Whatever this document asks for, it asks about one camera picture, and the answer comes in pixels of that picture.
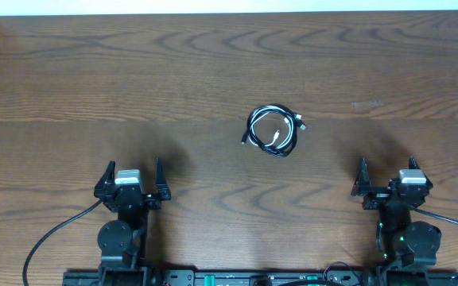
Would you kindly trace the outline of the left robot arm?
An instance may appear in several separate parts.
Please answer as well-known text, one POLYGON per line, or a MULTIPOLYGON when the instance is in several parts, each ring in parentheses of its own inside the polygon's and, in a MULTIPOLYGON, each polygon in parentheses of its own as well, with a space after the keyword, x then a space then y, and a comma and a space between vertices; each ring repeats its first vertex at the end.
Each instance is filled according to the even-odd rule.
POLYGON ((146 260, 148 217, 172 198, 162 163, 155 164, 154 193, 145 192, 139 170, 115 170, 115 162, 94 187, 94 196, 117 218, 99 231, 99 285, 163 285, 161 271, 146 260))

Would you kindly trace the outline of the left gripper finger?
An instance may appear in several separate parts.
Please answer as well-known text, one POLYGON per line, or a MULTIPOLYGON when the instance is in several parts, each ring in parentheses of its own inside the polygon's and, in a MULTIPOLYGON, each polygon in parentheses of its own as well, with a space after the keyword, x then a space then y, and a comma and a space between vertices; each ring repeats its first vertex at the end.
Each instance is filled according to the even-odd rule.
POLYGON ((156 159, 155 186, 157 188, 159 195, 169 195, 170 194, 170 188, 169 188, 169 185, 167 184, 160 158, 156 159))
POLYGON ((106 191, 106 189, 114 183, 115 181, 115 165, 116 163, 111 160, 108 163, 108 166, 99 179, 99 181, 96 183, 94 187, 94 191, 106 191))

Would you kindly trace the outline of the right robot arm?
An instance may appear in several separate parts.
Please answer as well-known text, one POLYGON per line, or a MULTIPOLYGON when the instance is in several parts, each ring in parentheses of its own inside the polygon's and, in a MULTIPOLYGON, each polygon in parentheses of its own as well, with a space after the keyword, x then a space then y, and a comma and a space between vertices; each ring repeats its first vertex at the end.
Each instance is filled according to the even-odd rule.
POLYGON ((437 262, 441 231, 427 222, 411 219, 410 212, 425 202, 433 183, 417 161, 401 169, 385 187, 372 184, 367 162, 359 162, 358 175, 351 190, 363 198, 364 210, 377 211, 377 250, 384 261, 363 272, 362 285, 427 285, 428 268, 437 262))

